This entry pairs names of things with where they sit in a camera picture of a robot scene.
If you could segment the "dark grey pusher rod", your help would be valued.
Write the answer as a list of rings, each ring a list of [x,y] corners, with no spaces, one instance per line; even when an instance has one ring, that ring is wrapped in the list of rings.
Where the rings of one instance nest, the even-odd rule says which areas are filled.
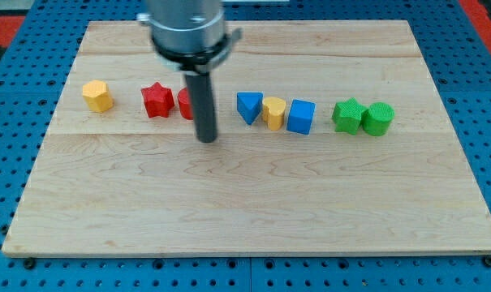
[[[212,143],[218,137],[217,115],[210,73],[184,75],[190,99],[196,138]]]

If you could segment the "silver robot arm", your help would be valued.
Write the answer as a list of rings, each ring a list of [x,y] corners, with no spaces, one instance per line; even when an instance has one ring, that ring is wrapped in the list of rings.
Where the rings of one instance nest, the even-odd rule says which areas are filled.
[[[149,27],[163,62],[183,73],[196,138],[212,143],[218,137],[218,122],[211,72],[228,59],[242,30],[228,30],[220,0],[146,0],[144,6],[136,20]]]

